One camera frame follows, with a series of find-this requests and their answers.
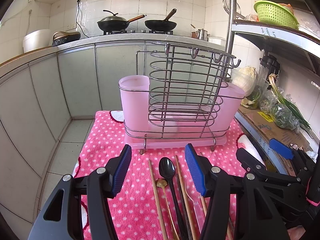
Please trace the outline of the brown wooden chopstick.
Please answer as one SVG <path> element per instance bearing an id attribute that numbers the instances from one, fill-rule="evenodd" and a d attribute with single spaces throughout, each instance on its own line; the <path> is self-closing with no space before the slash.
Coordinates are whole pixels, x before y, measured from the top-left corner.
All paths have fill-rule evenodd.
<path id="1" fill-rule="evenodd" d="M 189 226 L 191 235 L 192 235 L 192 239 L 195 240 L 196 239 L 196 231 L 194 228 L 194 224 L 193 224 L 193 218 L 191 215 L 191 210 L 190 210 L 190 206 L 189 206 L 189 202 L 188 202 L 188 196 L 184 187 L 184 180 L 183 180 L 183 176 L 182 176 L 182 172 L 181 172 L 181 168 L 180 168 L 180 164 L 178 161 L 178 156 L 175 155 L 175 160 L 176 160 L 176 164 L 177 164 L 177 170 L 178 170 L 178 177 L 179 177 L 179 181 L 180 181 L 180 185 L 181 185 L 181 191 L 183 194 L 183 201 L 184 201 L 184 205 L 185 205 L 185 211 L 187 214 L 187 225 Z"/>
<path id="2" fill-rule="evenodd" d="M 230 187 L 222 181 L 226 176 L 219 167 L 200 155 L 203 166 L 201 195 L 202 207 L 206 218 L 200 239 L 233 239 L 233 224 L 229 216 Z"/>

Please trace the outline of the light wooden chopstick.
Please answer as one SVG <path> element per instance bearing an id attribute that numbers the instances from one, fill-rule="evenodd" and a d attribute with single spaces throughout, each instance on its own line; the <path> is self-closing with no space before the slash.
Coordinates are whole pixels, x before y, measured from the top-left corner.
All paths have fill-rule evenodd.
<path id="1" fill-rule="evenodd" d="M 159 224 L 160 224 L 160 227 L 161 227 L 162 236 L 163 236 L 164 240 L 168 240 L 168 235 L 167 235 L 167 231 L 166 231 L 164 220 L 163 220 L 163 216 L 162 216 L 161 204 L 159 202 L 157 186 L 156 186 L 156 182 L 155 182 L 155 179 L 154 179 L 153 169 L 152 169 L 152 164 L 151 164 L 151 160 L 150 159 L 148 160 L 148 165 L 149 165 L 149 171 L 150 171 L 150 177 L 151 177 L 151 182 L 152 182 L 153 194 L 154 194 L 154 198 L 155 198 L 157 215 L 158 215 L 158 218 L 159 218 Z"/>

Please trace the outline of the black plastic spoon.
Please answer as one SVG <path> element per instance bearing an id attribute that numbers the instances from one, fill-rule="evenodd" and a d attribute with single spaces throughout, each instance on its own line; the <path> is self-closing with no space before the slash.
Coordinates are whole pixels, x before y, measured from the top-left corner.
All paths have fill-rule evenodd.
<path id="1" fill-rule="evenodd" d="M 185 226 L 185 222 L 183 220 L 182 213 L 180 211 L 180 207 L 178 204 L 178 200 L 177 200 L 176 192 L 175 192 L 175 188 L 174 188 L 173 178 L 176 174 L 176 171 L 175 171 L 175 167 L 174 167 L 173 162 L 168 157 L 163 157 L 160 159 L 159 173 L 169 183 L 170 191 L 171 191 L 172 198 L 173 198 L 174 205 L 175 205 L 176 217 L 177 217 L 178 228 L 179 228 L 181 239 L 188 239 L 187 228 Z"/>

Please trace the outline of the gold metal spoon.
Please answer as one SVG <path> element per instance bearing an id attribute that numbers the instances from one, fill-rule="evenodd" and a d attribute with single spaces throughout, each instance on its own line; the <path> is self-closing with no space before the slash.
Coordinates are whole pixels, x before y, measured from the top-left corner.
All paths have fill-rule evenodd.
<path id="1" fill-rule="evenodd" d="M 167 199 L 167 195 L 166 195 L 166 192 L 165 192 L 165 187 L 167 186 L 167 181 L 163 178 L 159 178 L 156 180 L 156 186 L 157 187 L 160 187 L 163 191 L 163 195 L 164 195 L 164 199 L 165 199 L 165 204 L 166 204 L 166 207 L 167 207 L 167 212 L 168 212 L 168 215 L 169 215 L 169 219 L 170 219 L 170 225 L 171 225 L 171 229 L 172 229 L 172 235 L 173 235 L 173 238 L 175 240 L 179 240 L 179 235 L 177 233 L 177 230 L 176 230 L 176 227 L 175 227 L 175 224 L 174 224 L 174 220 L 172 218 L 172 215 L 171 215 L 171 211 L 170 211 L 170 207 L 169 207 L 169 202 L 168 202 L 168 199 Z"/>

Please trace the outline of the dark chopstick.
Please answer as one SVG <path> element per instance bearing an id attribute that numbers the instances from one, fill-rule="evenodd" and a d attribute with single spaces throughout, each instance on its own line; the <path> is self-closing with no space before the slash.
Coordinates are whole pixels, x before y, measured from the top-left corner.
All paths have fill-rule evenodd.
<path id="1" fill-rule="evenodd" d="M 186 225 L 186 228 L 187 228 L 188 239 L 192 240 L 193 238 L 192 238 L 192 234 L 191 234 L 191 228 L 190 228 L 190 225 L 189 225 L 188 214 L 187 214 L 185 201 L 184 201 L 184 196 L 183 196 L 183 192 L 182 192 L 182 188 L 181 188 L 181 184 L 180 184 L 180 179 L 179 178 L 177 178 L 177 184 L 178 184 L 178 190 L 179 190 L 180 197 L 181 197 L 183 217 L 184 217 L 184 222 L 185 222 L 185 225 Z"/>

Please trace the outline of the kitchen counter cabinets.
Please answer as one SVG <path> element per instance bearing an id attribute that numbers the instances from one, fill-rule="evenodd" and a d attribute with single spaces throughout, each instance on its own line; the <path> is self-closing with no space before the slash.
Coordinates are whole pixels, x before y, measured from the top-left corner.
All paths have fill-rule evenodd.
<path id="1" fill-rule="evenodd" d="M 156 42 L 223 49 L 215 43 L 163 34 L 86 38 L 18 56 L 1 65 L 1 215 L 20 238 L 36 217 L 54 151 L 72 119 L 120 109 L 118 81 L 141 72 L 136 52 Z"/>

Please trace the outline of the bagged green vegetables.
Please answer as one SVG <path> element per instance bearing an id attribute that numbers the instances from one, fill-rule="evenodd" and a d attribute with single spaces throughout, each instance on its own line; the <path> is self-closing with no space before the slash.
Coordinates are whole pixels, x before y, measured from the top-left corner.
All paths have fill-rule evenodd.
<path id="1" fill-rule="evenodd" d="M 279 128 L 299 132 L 300 123 L 298 119 L 285 104 L 278 102 L 278 98 L 272 90 L 264 92 L 259 101 L 259 108 L 263 113 L 269 115 Z"/>

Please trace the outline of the green onions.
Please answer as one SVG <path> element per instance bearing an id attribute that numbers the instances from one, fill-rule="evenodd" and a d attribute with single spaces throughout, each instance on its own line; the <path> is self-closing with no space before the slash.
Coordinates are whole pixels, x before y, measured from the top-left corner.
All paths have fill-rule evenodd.
<path id="1" fill-rule="evenodd" d="M 309 123 L 303 118 L 298 107 L 291 101 L 288 101 L 287 99 L 285 99 L 280 93 L 280 91 L 278 90 L 278 87 L 276 86 L 276 80 L 277 80 L 276 74 L 270 74 L 268 77 L 268 80 L 274 95 L 277 96 L 278 98 L 278 102 L 285 104 L 289 108 L 289 110 L 291 110 L 292 114 L 298 119 L 300 123 L 300 128 L 305 130 L 306 132 L 309 132 L 311 127 Z"/>

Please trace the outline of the pink plastic cup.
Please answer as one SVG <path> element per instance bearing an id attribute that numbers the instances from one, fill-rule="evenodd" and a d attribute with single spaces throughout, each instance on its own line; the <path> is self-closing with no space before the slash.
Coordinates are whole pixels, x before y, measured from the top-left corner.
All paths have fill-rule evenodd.
<path id="1" fill-rule="evenodd" d="M 149 85 L 145 75 L 130 75 L 119 80 L 124 122 L 133 137 L 143 137 L 149 128 Z"/>
<path id="2" fill-rule="evenodd" d="M 214 129 L 219 135 L 223 134 L 230 126 L 242 99 L 245 97 L 245 91 L 229 82 L 223 82 L 223 87 L 218 93 L 217 117 L 214 121 Z"/>

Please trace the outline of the black blender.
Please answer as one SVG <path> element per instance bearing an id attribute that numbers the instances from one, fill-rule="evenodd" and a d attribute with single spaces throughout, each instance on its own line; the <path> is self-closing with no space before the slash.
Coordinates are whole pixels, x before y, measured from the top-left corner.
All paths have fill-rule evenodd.
<path id="1" fill-rule="evenodd" d="M 258 85 L 262 86 L 265 81 L 268 82 L 270 74 L 278 75 L 280 72 L 280 63 L 277 58 L 271 54 L 264 55 L 259 59 Z"/>

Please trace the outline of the pink plastic left cup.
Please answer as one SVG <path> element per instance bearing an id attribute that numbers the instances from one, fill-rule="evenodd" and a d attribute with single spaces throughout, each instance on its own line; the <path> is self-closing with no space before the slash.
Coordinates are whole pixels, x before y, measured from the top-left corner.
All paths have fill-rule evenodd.
<path id="1" fill-rule="evenodd" d="M 145 75 L 130 75 L 119 80 L 124 122 L 133 137 L 143 137 L 149 128 L 149 85 Z"/>

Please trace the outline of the green plastic colander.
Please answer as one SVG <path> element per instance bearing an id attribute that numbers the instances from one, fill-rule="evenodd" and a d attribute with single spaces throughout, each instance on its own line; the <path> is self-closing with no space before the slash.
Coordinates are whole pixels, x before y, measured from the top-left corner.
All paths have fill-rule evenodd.
<path id="1" fill-rule="evenodd" d="M 253 5 L 262 23 L 297 29 L 299 23 L 293 12 L 278 3 L 260 0 Z"/>

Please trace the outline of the gas stove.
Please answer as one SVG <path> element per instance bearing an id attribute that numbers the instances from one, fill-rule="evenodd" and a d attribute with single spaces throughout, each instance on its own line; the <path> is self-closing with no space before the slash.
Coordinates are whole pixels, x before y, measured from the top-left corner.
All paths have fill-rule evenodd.
<path id="1" fill-rule="evenodd" d="M 134 29 L 128 30 L 128 29 L 123 29 L 123 30 L 118 30 L 118 31 L 104 31 L 103 35 L 113 35 L 113 34 L 134 34 L 134 33 L 139 33 L 139 34 L 164 34 L 164 35 L 173 35 L 174 32 L 171 31 L 155 31 L 155 30 L 140 30 L 136 31 Z"/>

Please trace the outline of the black frying pan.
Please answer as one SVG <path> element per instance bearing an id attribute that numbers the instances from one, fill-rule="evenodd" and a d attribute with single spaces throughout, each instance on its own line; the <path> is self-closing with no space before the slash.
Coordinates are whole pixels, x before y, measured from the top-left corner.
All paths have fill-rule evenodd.
<path id="1" fill-rule="evenodd" d="M 176 28 L 177 23 L 170 21 L 172 16 L 174 16 L 177 12 L 177 9 L 174 8 L 169 12 L 163 20 L 146 20 L 145 26 L 150 29 L 151 31 L 158 31 L 158 32 L 169 32 Z"/>

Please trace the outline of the white rice cooker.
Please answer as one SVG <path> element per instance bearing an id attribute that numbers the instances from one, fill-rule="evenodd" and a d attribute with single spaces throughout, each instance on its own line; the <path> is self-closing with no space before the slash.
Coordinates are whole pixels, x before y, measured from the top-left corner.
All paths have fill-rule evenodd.
<path id="1" fill-rule="evenodd" d="M 52 33 L 50 29 L 41 29 L 29 33 L 23 38 L 23 52 L 37 50 L 52 44 Z"/>

